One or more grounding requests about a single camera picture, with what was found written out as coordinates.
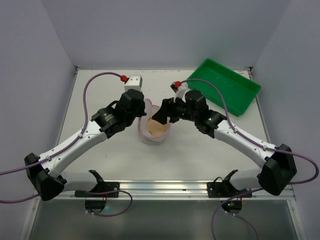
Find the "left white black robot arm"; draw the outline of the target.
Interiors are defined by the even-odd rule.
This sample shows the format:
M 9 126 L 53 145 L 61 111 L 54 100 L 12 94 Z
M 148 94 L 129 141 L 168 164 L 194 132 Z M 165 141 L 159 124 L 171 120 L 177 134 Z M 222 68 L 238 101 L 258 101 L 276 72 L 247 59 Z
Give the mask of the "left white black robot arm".
M 28 154 L 24 163 L 26 174 L 43 201 L 49 201 L 72 189 L 74 182 L 63 176 L 63 171 L 94 146 L 110 139 L 131 126 L 136 118 L 145 116 L 144 95 L 130 89 L 118 101 L 101 108 L 91 120 L 61 144 L 40 155 Z

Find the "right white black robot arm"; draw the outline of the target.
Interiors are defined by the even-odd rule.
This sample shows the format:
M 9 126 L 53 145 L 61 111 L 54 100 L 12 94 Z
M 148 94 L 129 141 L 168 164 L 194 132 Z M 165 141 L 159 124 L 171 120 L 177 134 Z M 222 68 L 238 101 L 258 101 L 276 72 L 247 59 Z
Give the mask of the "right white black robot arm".
M 162 125 L 179 120 L 193 122 L 199 132 L 232 146 L 257 165 L 252 170 L 231 171 L 222 182 L 213 185 L 214 190 L 230 196 L 261 188 L 271 195 L 280 195 L 297 173 L 292 150 L 285 144 L 275 146 L 263 142 L 262 147 L 258 147 L 245 140 L 236 132 L 236 126 L 228 123 L 226 116 L 209 108 L 198 90 L 188 91 L 184 97 L 163 99 L 152 119 Z

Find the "white mesh laundry bag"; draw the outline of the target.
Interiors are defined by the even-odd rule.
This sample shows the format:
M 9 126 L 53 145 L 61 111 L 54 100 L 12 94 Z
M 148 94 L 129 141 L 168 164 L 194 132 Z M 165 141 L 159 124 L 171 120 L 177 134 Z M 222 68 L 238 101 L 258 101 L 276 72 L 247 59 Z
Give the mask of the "white mesh laundry bag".
M 160 107 L 158 105 L 154 105 L 151 102 L 151 100 L 148 98 L 144 99 L 144 105 L 145 105 L 144 112 L 146 113 L 146 115 L 138 118 L 138 122 L 137 122 L 138 135 L 140 137 L 140 140 L 145 144 L 160 145 L 168 137 L 171 129 L 171 124 L 169 122 L 167 123 L 167 131 L 165 132 L 164 135 L 162 135 L 161 137 L 153 137 L 146 130 L 146 125 L 147 125 L 148 119 L 152 118 L 152 116 L 160 109 Z

